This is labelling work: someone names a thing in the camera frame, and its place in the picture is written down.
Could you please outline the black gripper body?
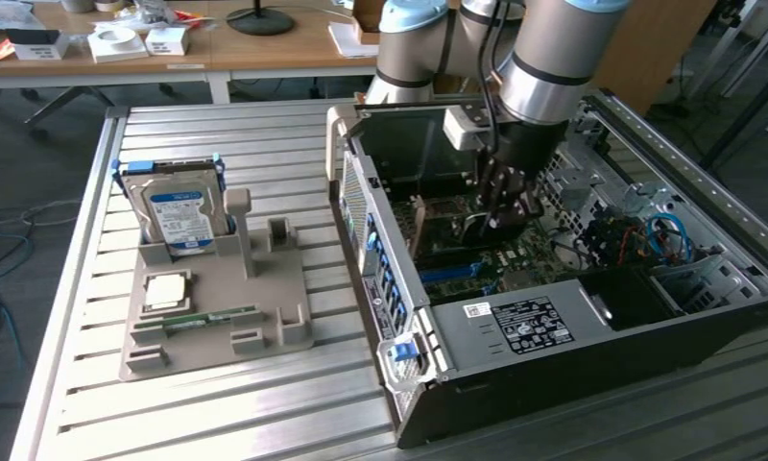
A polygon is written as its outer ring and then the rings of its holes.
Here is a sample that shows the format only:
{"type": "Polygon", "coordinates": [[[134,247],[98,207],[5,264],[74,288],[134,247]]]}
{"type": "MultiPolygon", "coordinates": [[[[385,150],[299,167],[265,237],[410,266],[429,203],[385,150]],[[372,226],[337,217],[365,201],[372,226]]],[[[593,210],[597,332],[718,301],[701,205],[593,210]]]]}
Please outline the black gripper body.
{"type": "Polygon", "coordinates": [[[525,176],[536,176],[550,161],[566,127],[566,120],[553,125],[525,121],[500,123],[492,157],[525,176]]]}

